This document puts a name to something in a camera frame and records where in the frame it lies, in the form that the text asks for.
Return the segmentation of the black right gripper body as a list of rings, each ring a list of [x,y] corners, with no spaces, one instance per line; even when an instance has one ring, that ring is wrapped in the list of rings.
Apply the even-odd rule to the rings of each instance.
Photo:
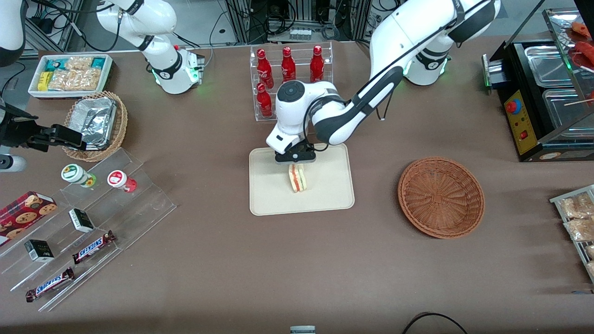
[[[11,148],[32,148],[42,152],[42,146],[30,143],[30,139],[39,133],[39,126],[36,123],[38,118],[10,104],[2,104],[1,145]]]

